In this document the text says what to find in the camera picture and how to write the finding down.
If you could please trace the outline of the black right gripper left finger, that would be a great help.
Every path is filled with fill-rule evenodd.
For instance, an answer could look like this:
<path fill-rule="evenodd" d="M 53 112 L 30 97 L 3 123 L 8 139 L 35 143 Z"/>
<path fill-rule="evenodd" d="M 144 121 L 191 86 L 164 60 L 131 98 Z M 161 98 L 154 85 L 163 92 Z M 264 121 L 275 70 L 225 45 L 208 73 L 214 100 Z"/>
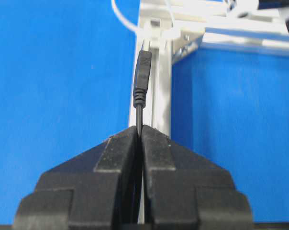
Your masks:
<path fill-rule="evenodd" d="M 132 126 L 44 172 L 22 199 L 16 230 L 116 230 L 138 221 L 138 135 Z"/>

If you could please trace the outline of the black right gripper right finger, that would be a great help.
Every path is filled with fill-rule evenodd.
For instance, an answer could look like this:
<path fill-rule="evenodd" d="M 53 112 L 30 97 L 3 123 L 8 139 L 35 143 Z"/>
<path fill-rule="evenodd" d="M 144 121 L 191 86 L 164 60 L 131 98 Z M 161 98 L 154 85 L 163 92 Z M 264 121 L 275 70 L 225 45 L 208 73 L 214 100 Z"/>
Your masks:
<path fill-rule="evenodd" d="M 145 220 L 154 230 L 250 230 L 252 212 L 230 173 L 171 140 L 142 129 Z"/>

